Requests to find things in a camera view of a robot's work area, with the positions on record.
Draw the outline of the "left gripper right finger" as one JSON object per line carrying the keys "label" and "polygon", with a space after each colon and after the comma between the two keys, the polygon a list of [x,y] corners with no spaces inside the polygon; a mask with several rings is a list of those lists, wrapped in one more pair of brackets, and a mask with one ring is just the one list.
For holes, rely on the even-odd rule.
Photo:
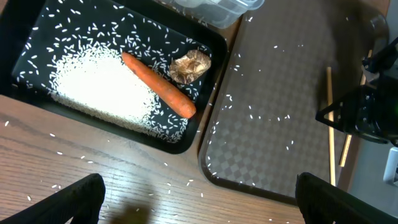
{"label": "left gripper right finger", "polygon": [[397,224],[397,218],[308,172],[297,176],[295,198],[305,223]]}

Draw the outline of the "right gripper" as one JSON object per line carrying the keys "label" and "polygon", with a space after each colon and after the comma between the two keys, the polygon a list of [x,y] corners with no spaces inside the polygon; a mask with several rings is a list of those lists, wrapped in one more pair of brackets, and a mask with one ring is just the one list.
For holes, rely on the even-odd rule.
{"label": "right gripper", "polygon": [[397,39],[362,61],[366,83],[317,112],[343,133],[397,146]]}

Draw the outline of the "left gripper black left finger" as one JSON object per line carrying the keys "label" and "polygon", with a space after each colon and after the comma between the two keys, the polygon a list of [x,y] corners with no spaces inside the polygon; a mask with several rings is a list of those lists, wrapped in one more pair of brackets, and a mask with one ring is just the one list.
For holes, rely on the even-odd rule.
{"label": "left gripper black left finger", "polygon": [[33,206],[1,221],[1,224],[92,223],[97,224],[106,187],[99,174],[90,174]]}

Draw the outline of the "orange carrot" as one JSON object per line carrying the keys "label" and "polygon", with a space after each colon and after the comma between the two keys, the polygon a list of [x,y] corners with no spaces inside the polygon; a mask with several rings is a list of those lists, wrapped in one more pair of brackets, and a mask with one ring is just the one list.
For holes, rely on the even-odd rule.
{"label": "orange carrot", "polygon": [[140,60],[127,52],[121,54],[125,65],[179,116],[190,119],[197,109],[177,87],[156,74]]}

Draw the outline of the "brown food scrap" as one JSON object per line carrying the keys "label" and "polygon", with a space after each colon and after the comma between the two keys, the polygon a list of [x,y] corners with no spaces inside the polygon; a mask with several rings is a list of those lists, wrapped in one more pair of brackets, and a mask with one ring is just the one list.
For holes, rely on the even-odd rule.
{"label": "brown food scrap", "polygon": [[170,77],[177,83],[190,84],[211,67],[211,58],[199,50],[189,50],[183,57],[172,60]]}

